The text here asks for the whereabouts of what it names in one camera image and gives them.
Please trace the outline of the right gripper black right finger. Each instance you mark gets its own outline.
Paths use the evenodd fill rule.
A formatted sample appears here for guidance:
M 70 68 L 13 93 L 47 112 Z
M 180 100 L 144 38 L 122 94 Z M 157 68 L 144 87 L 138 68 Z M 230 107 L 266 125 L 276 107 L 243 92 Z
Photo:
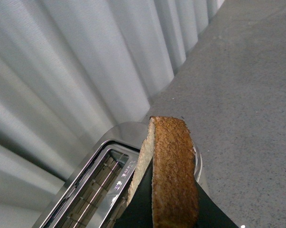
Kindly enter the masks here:
M 199 216 L 197 228 L 238 228 L 238 226 L 210 199 L 196 183 L 199 194 Z

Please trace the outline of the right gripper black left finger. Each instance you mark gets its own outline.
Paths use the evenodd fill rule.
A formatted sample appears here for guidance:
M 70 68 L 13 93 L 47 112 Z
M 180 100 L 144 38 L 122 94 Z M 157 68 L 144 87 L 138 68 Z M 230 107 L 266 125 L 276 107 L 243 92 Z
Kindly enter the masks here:
M 116 228 L 152 228 L 152 161 L 125 211 L 116 220 Z

